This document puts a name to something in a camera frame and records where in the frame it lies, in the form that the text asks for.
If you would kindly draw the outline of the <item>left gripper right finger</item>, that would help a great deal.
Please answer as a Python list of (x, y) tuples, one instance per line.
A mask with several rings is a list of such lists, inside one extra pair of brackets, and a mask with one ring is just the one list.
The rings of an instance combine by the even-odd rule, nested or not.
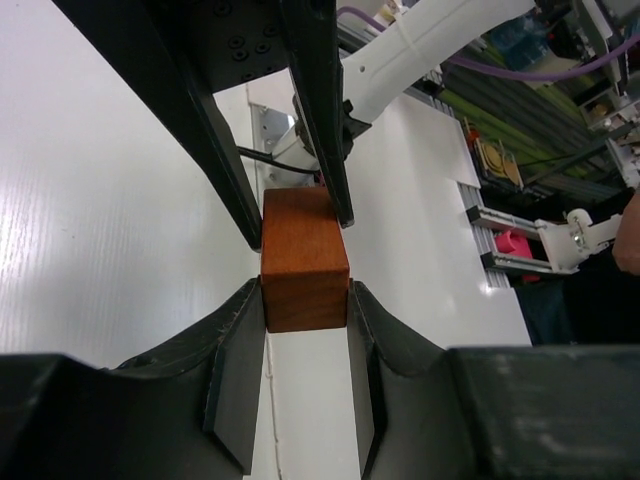
[(635, 346), (443, 349), (349, 287), (364, 479), (635, 479)]

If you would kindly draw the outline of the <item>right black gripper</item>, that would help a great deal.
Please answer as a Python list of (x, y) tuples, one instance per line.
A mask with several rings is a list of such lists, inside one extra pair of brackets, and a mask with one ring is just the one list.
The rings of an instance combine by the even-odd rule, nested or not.
[(254, 251), (262, 217), (212, 93), (287, 69), (339, 224), (353, 225), (334, 1), (55, 5), (195, 161)]

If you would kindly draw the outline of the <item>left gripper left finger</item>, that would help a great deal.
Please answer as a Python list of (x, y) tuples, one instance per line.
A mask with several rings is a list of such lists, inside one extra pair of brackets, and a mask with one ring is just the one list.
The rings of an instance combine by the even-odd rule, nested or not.
[(257, 279), (114, 369), (1, 359), (5, 479), (240, 479), (251, 472), (264, 349)]

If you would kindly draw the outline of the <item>small dark wood cube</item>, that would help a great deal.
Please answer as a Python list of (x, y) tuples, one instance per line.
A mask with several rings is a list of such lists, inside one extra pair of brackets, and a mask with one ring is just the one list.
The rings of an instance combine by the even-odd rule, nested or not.
[(325, 187), (264, 192), (260, 277), (269, 332), (346, 326), (350, 266)]

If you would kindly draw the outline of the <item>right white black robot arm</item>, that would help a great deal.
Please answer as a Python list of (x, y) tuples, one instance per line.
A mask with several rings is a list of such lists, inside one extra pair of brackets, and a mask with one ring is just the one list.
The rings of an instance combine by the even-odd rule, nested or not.
[(298, 125), (287, 150), (315, 160), (342, 227), (345, 160), (420, 77), (530, 1), (421, 1), (347, 57), (332, 1), (61, 1), (59, 10), (205, 173), (249, 247), (262, 217), (217, 92), (288, 71)]

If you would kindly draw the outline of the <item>person hand in background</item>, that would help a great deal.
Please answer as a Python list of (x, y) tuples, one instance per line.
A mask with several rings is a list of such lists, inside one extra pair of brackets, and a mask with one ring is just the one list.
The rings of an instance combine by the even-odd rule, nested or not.
[(613, 246), (618, 268), (632, 275), (640, 270), (640, 196), (636, 191), (625, 207)]

